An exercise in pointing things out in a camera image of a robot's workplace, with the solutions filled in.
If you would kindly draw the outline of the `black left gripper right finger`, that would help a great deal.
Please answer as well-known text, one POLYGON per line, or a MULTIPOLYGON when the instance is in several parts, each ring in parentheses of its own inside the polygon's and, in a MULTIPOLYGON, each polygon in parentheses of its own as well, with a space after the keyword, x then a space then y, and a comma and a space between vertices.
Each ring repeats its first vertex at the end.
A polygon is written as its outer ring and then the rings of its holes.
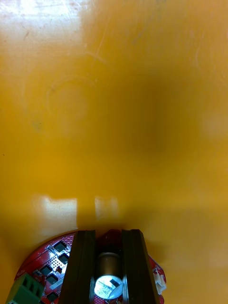
POLYGON ((160 302, 144 236, 138 229, 122 230, 123 303, 160 302))

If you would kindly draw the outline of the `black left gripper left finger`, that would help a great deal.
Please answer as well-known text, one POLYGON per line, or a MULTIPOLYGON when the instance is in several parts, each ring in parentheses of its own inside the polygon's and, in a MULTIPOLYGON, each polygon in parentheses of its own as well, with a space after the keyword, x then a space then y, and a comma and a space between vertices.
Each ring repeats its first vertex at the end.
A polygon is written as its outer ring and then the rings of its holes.
POLYGON ((93 304, 95 287, 95 231, 75 233, 59 297, 60 304, 93 304))

